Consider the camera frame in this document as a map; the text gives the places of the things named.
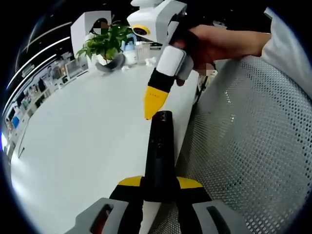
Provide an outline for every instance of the white wall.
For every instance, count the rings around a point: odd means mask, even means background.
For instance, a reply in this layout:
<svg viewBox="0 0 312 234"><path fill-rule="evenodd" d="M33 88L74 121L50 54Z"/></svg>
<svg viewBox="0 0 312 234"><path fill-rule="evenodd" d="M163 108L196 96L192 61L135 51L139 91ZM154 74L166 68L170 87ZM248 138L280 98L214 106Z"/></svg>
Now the white wall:
<svg viewBox="0 0 312 234"><path fill-rule="evenodd" d="M110 11L89 11L85 12L84 14L84 26L86 29L86 35L89 34L89 31L91 30L93 24L99 18L106 18L108 24L112 23L112 16Z"/></svg>
<svg viewBox="0 0 312 234"><path fill-rule="evenodd" d="M83 13L70 27L70 34L73 46L74 56L80 50L84 43L84 38L86 36L85 24L84 24L84 14Z"/></svg>
<svg viewBox="0 0 312 234"><path fill-rule="evenodd" d="M70 27L71 40L74 56L80 50L85 42L86 35L89 34L93 24L99 18L106 18L108 23L112 23L110 11L89 11L83 13Z"/></svg>

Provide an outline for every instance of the ceiling light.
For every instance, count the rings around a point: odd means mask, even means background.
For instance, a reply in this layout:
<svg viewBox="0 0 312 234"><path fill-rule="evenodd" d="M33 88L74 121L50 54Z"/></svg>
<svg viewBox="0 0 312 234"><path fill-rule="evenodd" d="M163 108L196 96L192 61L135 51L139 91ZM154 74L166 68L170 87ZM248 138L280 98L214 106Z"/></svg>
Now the ceiling light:
<svg viewBox="0 0 312 234"><path fill-rule="evenodd" d="M15 77L18 75L18 73L24 68L26 67L32 60L34 60L34 58L36 58L38 55L40 55L42 52L46 51L47 49L51 48L52 46L61 43L62 41L68 40L70 37L66 37L63 38L61 40L58 40L56 42L54 42L53 44L45 47L43 50L39 51L38 53L36 53L34 56L32 56L21 68L18 69L18 71L14 74L14 76L12 77L12 79L10 80L8 86L6 87L6 89L9 88L10 84L12 83L12 81L15 79Z"/></svg>
<svg viewBox="0 0 312 234"><path fill-rule="evenodd" d="M72 23L72 22L68 22L68 23L65 23L65 24L61 24L61 25L59 25L59 26L57 26L57 27L55 27L55 28L50 29L49 31L46 31L45 33L42 33L40 36L38 36L37 38L33 39L29 44L27 44L27 46L23 49L23 51L26 50L32 43L34 43L36 40L40 39L40 38L43 37L44 35L47 35L48 33L51 33L51 32L53 32L54 30L59 29L59 28L61 28L61 27L64 27L64 26L66 26L66 25L69 25L69 24L71 24L71 23Z"/></svg>
<svg viewBox="0 0 312 234"><path fill-rule="evenodd" d="M40 68L43 64L45 64L47 61L49 61L50 59L54 58L56 56L56 54L52 55L51 57L47 58L45 61L43 61L41 64L39 64L37 67L35 67L30 73L28 73L27 76L25 76L25 78L19 83L19 85L16 87L16 89L13 91L13 93L11 94L11 96L9 97L7 103L4 106L2 115L5 112L5 109L8 107L9 103L11 102L11 100L13 99L14 94L18 91L18 89L22 86L22 84L28 79L28 77L33 74L36 70L38 70L38 68Z"/></svg>

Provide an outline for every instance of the yellow gripper tip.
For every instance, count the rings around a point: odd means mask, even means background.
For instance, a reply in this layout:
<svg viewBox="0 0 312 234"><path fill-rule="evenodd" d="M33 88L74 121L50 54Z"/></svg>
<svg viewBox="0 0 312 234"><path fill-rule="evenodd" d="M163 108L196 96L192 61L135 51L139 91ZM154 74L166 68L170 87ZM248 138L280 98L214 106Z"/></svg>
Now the yellow gripper tip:
<svg viewBox="0 0 312 234"><path fill-rule="evenodd" d="M167 96L167 92L147 86L144 97L144 115L146 119L151 119L156 112L160 110L165 103Z"/></svg>

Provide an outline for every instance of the yellow ring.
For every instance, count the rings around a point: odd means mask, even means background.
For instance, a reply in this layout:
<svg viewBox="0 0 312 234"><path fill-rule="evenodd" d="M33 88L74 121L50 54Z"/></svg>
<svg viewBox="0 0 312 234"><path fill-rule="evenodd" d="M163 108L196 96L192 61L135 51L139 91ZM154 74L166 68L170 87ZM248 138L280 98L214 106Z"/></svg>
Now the yellow ring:
<svg viewBox="0 0 312 234"><path fill-rule="evenodd" d="M148 29L148 27L145 27L145 26L140 25L140 24L133 25L132 29L134 30L135 28L143 29L146 32L146 35L149 35L151 33L150 30Z"/></svg>

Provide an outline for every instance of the small white object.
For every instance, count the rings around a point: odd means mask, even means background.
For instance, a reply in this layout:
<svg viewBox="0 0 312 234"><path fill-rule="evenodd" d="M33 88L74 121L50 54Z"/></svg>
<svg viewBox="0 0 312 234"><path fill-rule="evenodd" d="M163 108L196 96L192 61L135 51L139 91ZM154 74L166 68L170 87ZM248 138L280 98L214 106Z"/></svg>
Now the small white object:
<svg viewBox="0 0 312 234"><path fill-rule="evenodd" d="M123 55L126 57L125 65L134 65L137 63L137 53L135 50L124 51Z"/></svg>
<svg viewBox="0 0 312 234"><path fill-rule="evenodd" d="M168 45L160 56L156 70L162 74L173 77L180 69L185 55L185 51Z"/></svg>
<svg viewBox="0 0 312 234"><path fill-rule="evenodd" d="M215 78L215 76L218 74L218 71L217 70L214 70L213 72L211 72L210 76L212 78Z"/></svg>
<svg viewBox="0 0 312 234"><path fill-rule="evenodd" d="M63 86L64 86L64 85L63 85L63 82L62 82L62 81L58 82L58 88L59 88L59 89L62 89Z"/></svg>
<svg viewBox="0 0 312 234"><path fill-rule="evenodd" d="M130 66L128 66L128 65L125 65L125 66L123 66L122 68L121 68L121 70L123 71L123 72L125 72L125 71L127 71L127 70L129 70L130 69Z"/></svg>
<svg viewBox="0 0 312 234"><path fill-rule="evenodd" d="M156 63L156 57L145 59L146 66L152 67L152 66L154 66L155 63Z"/></svg>

